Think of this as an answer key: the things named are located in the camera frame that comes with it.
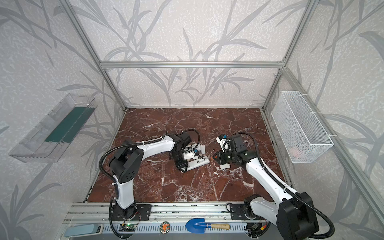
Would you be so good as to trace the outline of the white remote control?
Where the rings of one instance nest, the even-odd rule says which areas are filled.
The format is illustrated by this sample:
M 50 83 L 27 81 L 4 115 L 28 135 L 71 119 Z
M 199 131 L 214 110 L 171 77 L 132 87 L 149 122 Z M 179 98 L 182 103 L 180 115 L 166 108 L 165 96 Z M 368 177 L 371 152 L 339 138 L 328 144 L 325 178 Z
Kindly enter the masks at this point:
M 206 153 L 206 148 L 205 148 L 205 145 L 198 145 L 195 150 L 197 152 L 201 152 L 201 154 L 205 154 Z

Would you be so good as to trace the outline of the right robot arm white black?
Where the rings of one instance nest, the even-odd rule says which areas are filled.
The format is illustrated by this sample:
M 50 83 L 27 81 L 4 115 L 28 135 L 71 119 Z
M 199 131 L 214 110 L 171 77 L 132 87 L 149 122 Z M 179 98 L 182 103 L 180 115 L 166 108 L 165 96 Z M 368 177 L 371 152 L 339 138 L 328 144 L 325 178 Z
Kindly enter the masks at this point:
M 316 212 L 308 207 L 312 199 L 308 194 L 297 191 L 281 180 L 261 158 L 259 149 L 251 150 L 241 135 L 220 135 L 216 138 L 221 150 L 213 158 L 219 164 L 233 163 L 244 168 L 272 197 L 266 201 L 261 196 L 244 200 L 249 218 L 260 216 L 275 225 L 283 239 L 304 240 L 319 231 Z

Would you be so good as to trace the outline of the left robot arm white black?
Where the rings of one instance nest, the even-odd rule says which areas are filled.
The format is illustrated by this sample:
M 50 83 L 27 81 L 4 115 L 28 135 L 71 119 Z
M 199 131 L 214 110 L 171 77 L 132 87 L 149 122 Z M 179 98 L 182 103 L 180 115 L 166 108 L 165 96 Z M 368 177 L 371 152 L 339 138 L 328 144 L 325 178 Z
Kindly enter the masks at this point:
M 149 141 L 127 141 L 124 145 L 106 153 L 106 155 L 109 155 L 116 152 L 109 163 L 112 171 L 111 175 L 100 164 L 101 172 L 113 180 L 115 186 L 117 196 L 115 197 L 116 203 L 113 213 L 118 214 L 119 219 L 128 220 L 133 218 L 138 211 L 133 183 L 143 160 L 157 154 L 169 152 L 176 168 L 181 172 L 186 172 L 189 167 L 183 150 L 191 141 L 190 135 L 185 132 L 178 135 L 165 134 L 163 137 Z

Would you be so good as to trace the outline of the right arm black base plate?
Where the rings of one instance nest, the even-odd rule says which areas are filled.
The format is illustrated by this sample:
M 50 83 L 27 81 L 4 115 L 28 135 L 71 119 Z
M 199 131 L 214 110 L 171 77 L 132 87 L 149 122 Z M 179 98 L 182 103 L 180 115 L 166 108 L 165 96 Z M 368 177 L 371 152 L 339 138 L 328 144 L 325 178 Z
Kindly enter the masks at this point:
M 248 218 L 246 215 L 244 203 L 241 203 L 241 204 L 228 203 L 227 210 L 231 215 L 231 220 L 239 220 L 239 221 L 250 220 L 250 218 Z

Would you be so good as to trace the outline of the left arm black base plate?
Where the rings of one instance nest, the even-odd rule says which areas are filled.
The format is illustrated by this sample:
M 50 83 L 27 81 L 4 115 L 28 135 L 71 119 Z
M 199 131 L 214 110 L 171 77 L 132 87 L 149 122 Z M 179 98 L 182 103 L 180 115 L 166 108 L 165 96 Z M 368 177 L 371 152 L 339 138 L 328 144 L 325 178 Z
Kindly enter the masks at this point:
M 152 205 L 133 204 L 127 209 L 122 209 L 119 205 L 112 206 L 109 219 L 112 221 L 148 221 L 151 214 Z

